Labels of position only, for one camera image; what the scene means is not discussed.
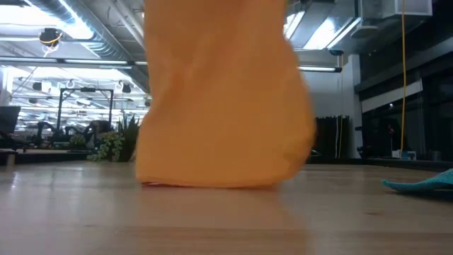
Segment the black curtain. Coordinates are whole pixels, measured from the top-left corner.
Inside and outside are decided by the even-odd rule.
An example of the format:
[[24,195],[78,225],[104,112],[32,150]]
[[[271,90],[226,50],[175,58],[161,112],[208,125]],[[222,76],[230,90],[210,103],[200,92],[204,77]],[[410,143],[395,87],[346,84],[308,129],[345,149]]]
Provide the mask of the black curtain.
[[349,116],[316,118],[316,140],[313,149],[326,158],[348,158],[350,152]]

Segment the long ceiling light bar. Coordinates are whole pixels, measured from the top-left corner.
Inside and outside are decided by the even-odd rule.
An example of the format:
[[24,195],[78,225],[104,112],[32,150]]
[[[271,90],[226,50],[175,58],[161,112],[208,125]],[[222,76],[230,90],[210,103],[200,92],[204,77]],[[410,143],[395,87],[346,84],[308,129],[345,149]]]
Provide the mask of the long ceiling light bar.
[[146,67],[147,62],[135,60],[106,60],[106,59],[67,59],[47,57],[7,57],[0,56],[0,64],[35,67],[66,67],[95,68],[95,69],[131,69]]

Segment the teal microfiber towel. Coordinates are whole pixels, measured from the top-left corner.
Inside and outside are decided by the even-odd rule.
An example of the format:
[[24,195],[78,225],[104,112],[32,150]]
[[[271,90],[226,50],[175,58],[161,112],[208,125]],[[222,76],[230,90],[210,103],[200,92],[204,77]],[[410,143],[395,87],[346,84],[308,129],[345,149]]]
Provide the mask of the teal microfiber towel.
[[453,169],[448,169],[431,178],[417,183],[401,183],[382,180],[382,184],[400,193],[421,193],[429,191],[453,191]]

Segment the orange microfiber towel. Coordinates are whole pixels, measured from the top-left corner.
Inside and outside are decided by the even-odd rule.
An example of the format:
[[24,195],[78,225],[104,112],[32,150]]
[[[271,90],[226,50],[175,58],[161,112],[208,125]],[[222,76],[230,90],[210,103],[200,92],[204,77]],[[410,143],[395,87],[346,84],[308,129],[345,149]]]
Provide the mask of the orange microfiber towel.
[[284,37],[286,0],[145,0],[151,105],[141,183],[242,188],[292,178],[316,123]]

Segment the green succulent plant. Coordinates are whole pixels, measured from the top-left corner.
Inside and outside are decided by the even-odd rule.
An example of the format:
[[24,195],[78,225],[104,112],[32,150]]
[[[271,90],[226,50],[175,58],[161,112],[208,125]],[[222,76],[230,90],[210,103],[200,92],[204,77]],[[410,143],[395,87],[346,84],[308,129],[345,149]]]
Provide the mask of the green succulent plant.
[[133,115],[129,120],[124,115],[119,120],[117,131],[110,131],[100,139],[95,154],[87,156],[88,160],[110,162],[133,162],[136,157],[136,145],[140,120]]

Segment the black background monitor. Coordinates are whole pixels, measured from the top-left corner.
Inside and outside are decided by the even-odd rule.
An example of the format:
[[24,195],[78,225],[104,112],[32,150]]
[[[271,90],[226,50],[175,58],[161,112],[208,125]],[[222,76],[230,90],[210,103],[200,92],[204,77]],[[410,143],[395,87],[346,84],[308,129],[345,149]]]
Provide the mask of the black background monitor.
[[14,133],[20,111],[20,106],[0,106],[0,132]]

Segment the black background gantry frame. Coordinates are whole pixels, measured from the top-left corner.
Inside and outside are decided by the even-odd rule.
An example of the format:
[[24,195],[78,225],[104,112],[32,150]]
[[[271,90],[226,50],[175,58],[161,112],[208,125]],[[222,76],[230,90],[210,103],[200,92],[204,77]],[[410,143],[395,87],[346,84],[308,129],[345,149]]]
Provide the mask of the black background gantry frame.
[[109,92],[110,93],[110,96],[107,97],[108,101],[109,101],[109,112],[108,112],[108,122],[109,122],[109,125],[111,126],[112,124],[112,111],[113,111],[113,97],[114,97],[114,90],[113,89],[96,89],[96,88],[89,88],[89,87],[82,87],[80,89],[69,89],[69,88],[63,88],[63,89],[60,89],[60,93],[59,93],[59,105],[58,105],[58,108],[57,108],[57,126],[56,126],[56,129],[57,130],[60,130],[60,124],[61,124],[61,114],[62,114],[62,104],[63,104],[63,101],[68,97],[64,97],[64,92],[65,91],[69,91],[70,93],[68,94],[68,96],[71,96],[75,91],[80,91],[80,92],[84,92],[84,93],[95,93],[95,92]]

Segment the background work table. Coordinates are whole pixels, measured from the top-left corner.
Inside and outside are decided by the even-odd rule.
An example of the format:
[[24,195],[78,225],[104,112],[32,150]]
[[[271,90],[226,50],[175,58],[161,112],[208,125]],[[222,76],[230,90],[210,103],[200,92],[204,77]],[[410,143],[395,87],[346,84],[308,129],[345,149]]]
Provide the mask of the background work table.
[[59,151],[55,149],[26,150],[0,150],[0,166],[14,164],[38,164],[49,162],[70,162],[87,159],[92,151]]

